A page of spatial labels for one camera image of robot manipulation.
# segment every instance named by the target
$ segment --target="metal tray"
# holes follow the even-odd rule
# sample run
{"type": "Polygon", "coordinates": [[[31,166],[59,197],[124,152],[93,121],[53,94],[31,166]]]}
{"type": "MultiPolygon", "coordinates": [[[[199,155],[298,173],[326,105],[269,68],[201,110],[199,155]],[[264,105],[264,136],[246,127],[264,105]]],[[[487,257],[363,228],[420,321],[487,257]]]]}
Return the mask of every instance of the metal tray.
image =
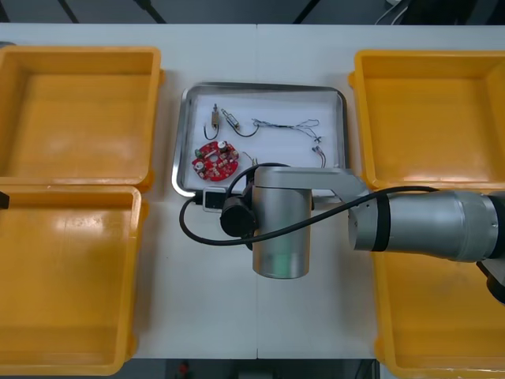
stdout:
{"type": "MultiPolygon", "coordinates": [[[[203,127],[211,129],[211,109],[231,112],[243,126],[243,133],[254,130],[251,117],[284,125],[295,125],[309,118],[317,118],[317,133],[323,137],[320,144],[327,156],[326,167],[349,168],[346,99],[331,87],[313,87],[283,84],[201,83],[182,94],[178,133],[175,145],[172,186],[185,197],[208,186],[228,186],[233,177],[221,182],[206,182],[194,172],[191,162],[194,151],[208,143],[203,127]]],[[[229,141],[240,152],[247,152],[260,163],[279,162],[298,167],[320,167],[319,156],[311,150],[313,141],[292,130],[261,128],[250,138],[238,136],[220,120],[216,141],[229,141]]],[[[251,166],[250,159],[241,154],[238,172],[251,166]]],[[[238,183],[237,192],[245,183],[238,183]]],[[[328,196],[327,191],[316,191],[315,196],[328,196]]]]}

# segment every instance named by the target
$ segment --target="yellow tray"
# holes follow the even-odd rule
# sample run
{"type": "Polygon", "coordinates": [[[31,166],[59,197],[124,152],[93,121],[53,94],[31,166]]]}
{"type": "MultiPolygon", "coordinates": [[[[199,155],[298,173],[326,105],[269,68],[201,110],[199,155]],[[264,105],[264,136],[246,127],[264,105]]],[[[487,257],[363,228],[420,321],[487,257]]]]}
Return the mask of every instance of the yellow tray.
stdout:
{"type": "Polygon", "coordinates": [[[505,188],[505,52],[360,51],[354,87],[373,188],[505,188]]]}
{"type": "MultiPolygon", "coordinates": [[[[505,188],[505,53],[361,51],[350,83],[373,188],[505,188]]],[[[478,267],[373,253],[377,358],[398,377],[505,377],[505,306],[478,267]]]]}
{"type": "Polygon", "coordinates": [[[147,190],[160,76],[153,47],[0,50],[0,185],[147,190]]]}
{"type": "Polygon", "coordinates": [[[476,265],[372,256],[376,356],[396,377],[505,377],[505,306],[476,265]]]}
{"type": "Polygon", "coordinates": [[[132,354],[137,189],[0,186],[0,375],[110,375],[132,354]]]}

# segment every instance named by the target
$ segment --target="table surface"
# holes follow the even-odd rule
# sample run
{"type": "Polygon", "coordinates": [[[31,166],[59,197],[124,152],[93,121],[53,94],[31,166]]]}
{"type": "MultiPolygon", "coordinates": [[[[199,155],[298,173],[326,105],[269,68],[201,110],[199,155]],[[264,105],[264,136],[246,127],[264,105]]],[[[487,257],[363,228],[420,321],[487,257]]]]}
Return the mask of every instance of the table surface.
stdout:
{"type": "MultiPolygon", "coordinates": [[[[156,181],[146,195],[151,212],[138,268],[139,358],[373,357],[372,261],[350,250],[345,215],[312,227],[310,272],[298,280],[259,277],[245,247],[203,246],[182,233],[184,199],[170,176],[185,88],[200,81],[338,88],[348,102],[351,156],[359,163],[347,84],[357,51],[503,50],[504,33],[504,27],[455,26],[0,24],[1,38],[18,44],[152,45],[162,52],[156,181]]],[[[226,238],[218,217],[192,206],[186,219],[197,234],[226,238]]]]}

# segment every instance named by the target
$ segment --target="black band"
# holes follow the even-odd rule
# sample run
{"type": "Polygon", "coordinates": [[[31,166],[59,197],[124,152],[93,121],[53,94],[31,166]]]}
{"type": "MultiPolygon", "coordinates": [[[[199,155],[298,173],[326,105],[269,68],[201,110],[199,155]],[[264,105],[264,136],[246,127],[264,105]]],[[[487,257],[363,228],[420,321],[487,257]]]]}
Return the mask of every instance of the black band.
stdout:
{"type": "Polygon", "coordinates": [[[0,209],[9,209],[9,195],[0,192],[0,209]]]}
{"type": "Polygon", "coordinates": [[[377,234],[372,251],[384,251],[391,233],[391,209],[387,195],[377,197],[377,234]]]}
{"type": "Polygon", "coordinates": [[[505,253],[505,205],[499,197],[488,196],[488,198],[494,205],[498,217],[498,238],[496,239],[495,248],[488,257],[488,259],[494,259],[505,253]]]}

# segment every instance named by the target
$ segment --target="silver cylinder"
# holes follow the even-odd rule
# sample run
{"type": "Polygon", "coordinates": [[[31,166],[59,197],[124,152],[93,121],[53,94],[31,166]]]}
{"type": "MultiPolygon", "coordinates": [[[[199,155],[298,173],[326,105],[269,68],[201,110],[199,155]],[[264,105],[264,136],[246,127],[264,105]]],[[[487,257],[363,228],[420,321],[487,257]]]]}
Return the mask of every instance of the silver cylinder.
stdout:
{"type": "MultiPolygon", "coordinates": [[[[312,191],[254,187],[256,235],[276,231],[310,217],[312,191]]],[[[310,227],[252,245],[253,268],[274,279],[295,279],[309,272],[310,227]]]]}
{"type": "Polygon", "coordinates": [[[388,251],[409,251],[453,261],[481,261],[493,251],[498,218],[479,193],[439,191],[389,196],[388,251]]]}

